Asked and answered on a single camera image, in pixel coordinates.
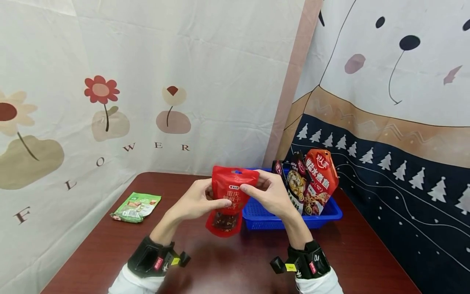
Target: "bear nose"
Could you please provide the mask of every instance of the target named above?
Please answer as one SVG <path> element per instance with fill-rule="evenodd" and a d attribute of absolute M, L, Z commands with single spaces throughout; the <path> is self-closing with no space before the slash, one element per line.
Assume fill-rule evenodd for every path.
<path fill-rule="evenodd" d="M 409 51 L 418 47 L 420 43 L 421 41 L 417 36 L 407 35 L 400 40 L 400 48 L 401 50 Z"/>

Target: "white fabric backdrop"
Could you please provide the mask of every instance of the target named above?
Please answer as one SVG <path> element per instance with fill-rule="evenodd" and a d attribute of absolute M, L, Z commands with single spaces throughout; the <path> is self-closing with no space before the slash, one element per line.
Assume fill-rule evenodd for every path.
<path fill-rule="evenodd" d="M 3 0 L 0 293 L 38 293 L 141 172 L 260 166 L 303 7 Z"/>

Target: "wooden table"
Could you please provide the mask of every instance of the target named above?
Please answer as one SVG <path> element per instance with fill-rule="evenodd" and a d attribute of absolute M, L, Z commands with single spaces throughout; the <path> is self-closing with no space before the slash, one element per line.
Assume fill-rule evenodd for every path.
<path fill-rule="evenodd" d="M 202 177 L 161 173 L 137 176 L 109 213 L 132 192 L 140 192 L 162 195 L 152 214 L 139 224 L 114 221 L 106 214 L 42 294 L 107 294 L 142 238 L 198 178 Z M 338 189 L 333 197 L 343 210 L 343 219 L 312 233 L 335 269 L 344 293 L 419 293 L 347 196 Z M 294 273 L 276 275 L 269 266 L 277 255 L 286 258 L 289 242 L 285 231 L 243 231 L 223 239 L 206 230 L 206 219 L 186 221 L 178 228 L 175 250 L 186 251 L 192 259 L 185 268 L 172 267 L 158 293 L 298 293 Z"/>

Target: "bear eye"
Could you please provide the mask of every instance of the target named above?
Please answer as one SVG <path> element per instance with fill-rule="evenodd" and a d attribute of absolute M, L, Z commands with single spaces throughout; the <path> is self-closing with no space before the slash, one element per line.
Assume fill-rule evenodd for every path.
<path fill-rule="evenodd" d="M 463 24 L 462 29 L 463 29 L 464 31 L 470 29 L 470 19 L 469 19 L 468 21 L 466 21 L 466 22 Z"/>
<path fill-rule="evenodd" d="M 376 21 L 376 28 L 380 28 L 381 26 L 383 26 L 385 23 L 385 17 L 381 16 L 379 17 L 379 19 L 377 19 Z"/>

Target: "navy blue pattern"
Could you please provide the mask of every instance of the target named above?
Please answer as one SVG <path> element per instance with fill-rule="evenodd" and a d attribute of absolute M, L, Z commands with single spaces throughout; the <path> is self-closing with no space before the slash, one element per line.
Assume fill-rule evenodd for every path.
<path fill-rule="evenodd" d="M 306 124 L 307 134 L 298 137 L 305 133 L 302 130 Z M 311 137 L 320 129 L 319 142 L 311 142 Z M 330 135 L 333 146 L 325 147 L 323 143 Z M 345 149 L 339 149 L 336 146 L 344 135 Z M 356 157 L 348 152 L 354 142 Z M 469 169 L 425 160 L 384 143 L 362 140 L 348 130 L 304 114 L 286 159 L 293 151 L 306 154 L 311 148 L 330 150 L 340 177 L 339 187 L 423 293 L 470 291 L 470 213 L 464 215 L 462 209 L 455 207 L 470 183 Z M 363 156 L 371 149 L 372 163 L 369 163 L 367 156 L 364 159 Z M 378 165 L 387 154 L 391 158 L 390 170 Z M 404 180 L 396 179 L 393 173 L 405 160 Z M 387 160 L 382 165 L 388 167 Z M 419 183 L 413 189 L 409 181 L 423 167 L 422 190 Z M 433 189 L 442 192 L 442 183 L 435 188 L 442 177 L 446 195 L 437 193 L 433 201 L 428 192 Z"/>

